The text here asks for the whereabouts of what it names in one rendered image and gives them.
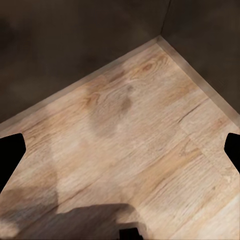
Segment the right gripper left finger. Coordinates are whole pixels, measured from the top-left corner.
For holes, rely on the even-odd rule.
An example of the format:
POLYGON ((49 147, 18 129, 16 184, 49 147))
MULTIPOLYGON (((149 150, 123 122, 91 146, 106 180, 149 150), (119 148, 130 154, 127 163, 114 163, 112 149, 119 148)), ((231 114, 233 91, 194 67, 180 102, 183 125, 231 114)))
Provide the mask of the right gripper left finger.
POLYGON ((0 138, 0 193, 26 153, 22 133, 0 138))

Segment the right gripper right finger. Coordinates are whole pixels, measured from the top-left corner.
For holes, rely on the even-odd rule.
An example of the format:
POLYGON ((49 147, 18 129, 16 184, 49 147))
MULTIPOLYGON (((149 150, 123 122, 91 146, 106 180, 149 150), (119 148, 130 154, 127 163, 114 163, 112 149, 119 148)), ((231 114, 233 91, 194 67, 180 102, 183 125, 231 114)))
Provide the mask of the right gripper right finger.
POLYGON ((240 135, 229 133, 227 135, 224 151, 233 162, 234 166, 240 173, 240 135))

